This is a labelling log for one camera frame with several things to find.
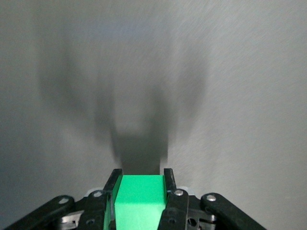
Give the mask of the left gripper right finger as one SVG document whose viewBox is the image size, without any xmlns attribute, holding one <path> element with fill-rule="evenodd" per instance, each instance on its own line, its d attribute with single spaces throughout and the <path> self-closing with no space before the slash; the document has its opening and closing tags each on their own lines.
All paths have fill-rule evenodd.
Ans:
<svg viewBox="0 0 307 230">
<path fill-rule="evenodd" d="M 218 193 L 200 199 L 177 187 L 173 170 L 164 169 L 166 207 L 160 230 L 263 230 L 257 221 Z"/>
</svg>

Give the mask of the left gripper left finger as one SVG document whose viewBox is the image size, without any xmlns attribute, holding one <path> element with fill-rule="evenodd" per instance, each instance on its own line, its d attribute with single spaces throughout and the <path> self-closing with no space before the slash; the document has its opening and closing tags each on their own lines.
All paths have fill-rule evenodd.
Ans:
<svg viewBox="0 0 307 230">
<path fill-rule="evenodd" d="M 7 230 L 110 230 L 115 224 L 115 199 L 122 180 L 122 169 L 114 169 L 103 189 L 95 189 L 81 200 L 57 196 Z"/>
</svg>

